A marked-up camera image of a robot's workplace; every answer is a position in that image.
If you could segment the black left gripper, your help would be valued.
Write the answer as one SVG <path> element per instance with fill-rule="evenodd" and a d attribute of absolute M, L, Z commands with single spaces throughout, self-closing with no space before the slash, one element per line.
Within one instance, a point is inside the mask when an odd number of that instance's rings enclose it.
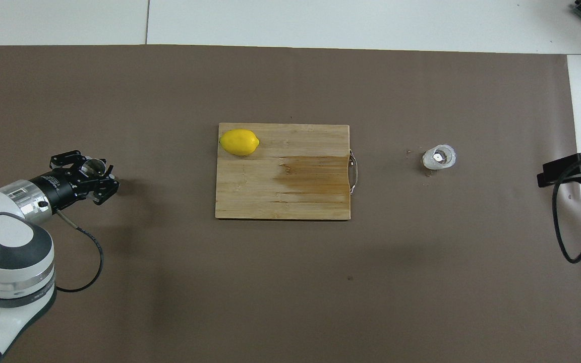
<path fill-rule="evenodd" d="M 29 179 L 45 195 L 52 212 L 66 209 L 75 202 L 85 200 L 92 192 L 95 205 L 102 205 L 118 192 L 120 182 L 115 175 L 105 175 L 95 183 L 95 179 L 79 171 L 69 171 L 68 165 L 84 160 L 80 151 L 67 151 L 50 158 L 51 171 Z"/>

